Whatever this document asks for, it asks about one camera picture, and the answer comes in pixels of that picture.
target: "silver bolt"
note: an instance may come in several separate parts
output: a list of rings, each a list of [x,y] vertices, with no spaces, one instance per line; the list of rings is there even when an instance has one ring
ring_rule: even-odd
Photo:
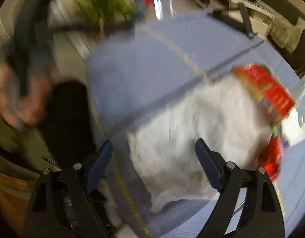
[[[234,169],[235,168],[235,164],[233,162],[227,162],[226,166],[230,169]]]
[[[45,168],[45,169],[43,169],[42,173],[44,175],[47,175],[50,171],[51,171],[50,168]]]
[[[258,172],[260,172],[261,174],[265,174],[266,170],[265,170],[265,168],[260,167],[260,168],[258,168]]]
[[[76,163],[73,165],[74,170],[79,170],[79,169],[81,169],[81,167],[82,167],[82,164],[80,164],[80,163]]]

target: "grey cloth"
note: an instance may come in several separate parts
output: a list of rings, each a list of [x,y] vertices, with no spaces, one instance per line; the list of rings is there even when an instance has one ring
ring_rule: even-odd
[[[153,22],[149,27],[189,55],[211,78],[229,72],[234,64],[258,62],[272,67],[288,88],[298,81],[290,66],[259,37],[250,40],[243,33],[207,16],[204,11]],[[93,51],[86,66],[96,113],[107,138],[113,142],[119,173],[147,229],[153,237],[196,237],[215,202],[180,200],[167,204],[157,214],[150,213],[151,195],[132,167],[126,133],[136,130],[203,80],[178,54],[140,26],[133,33],[119,33],[108,38]],[[93,128],[99,147],[104,139],[94,119]],[[293,147],[284,156],[279,185],[286,194],[292,192],[286,190],[289,185],[283,176],[299,170],[287,166],[286,157],[299,153],[303,154]],[[125,198],[113,162],[109,164],[106,178],[123,221],[139,238],[147,237]],[[242,191],[238,203],[244,195]],[[300,195],[293,197],[292,194],[291,201],[298,202]],[[294,209],[288,210],[293,214],[286,225],[287,234],[300,220]],[[239,215],[240,212],[233,217],[230,229],[236,227]]]

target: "crumpled bag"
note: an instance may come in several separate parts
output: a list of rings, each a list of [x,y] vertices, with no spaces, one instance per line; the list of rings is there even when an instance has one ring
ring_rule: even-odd
[[[226,161],[251,168],[255,153],[268,145],[269,121],[233,75],[203,84],[173,107],[129,133],[130,159],[151,193],[153,213],[180,199],[215,200],[195,154],[199,138]]]

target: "blue gripper pad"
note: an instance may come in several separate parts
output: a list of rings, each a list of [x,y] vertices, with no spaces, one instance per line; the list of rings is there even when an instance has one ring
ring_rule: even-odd
[[[211,150],[208,147],[205,147],[199,139],[195,144],[195,152],[211,186],[217,189],[218,192],[221,192],[223,190],[221,172],[209,154],[211,153]]]
[[[107,141],[106,146],[88,171],[85,187],[87,194],[90,194],[92,190],[97,189],[99,181],[103,177],[106,167],[112,158],[113,150],[113,144],[110,141]]]

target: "green plant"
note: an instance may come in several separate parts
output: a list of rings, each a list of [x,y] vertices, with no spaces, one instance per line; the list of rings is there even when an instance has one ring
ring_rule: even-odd
[[[77,11],[93,24],[114,22],[117,15],[124,19],[135,14],[134,5],[126,0],[75,0]]]

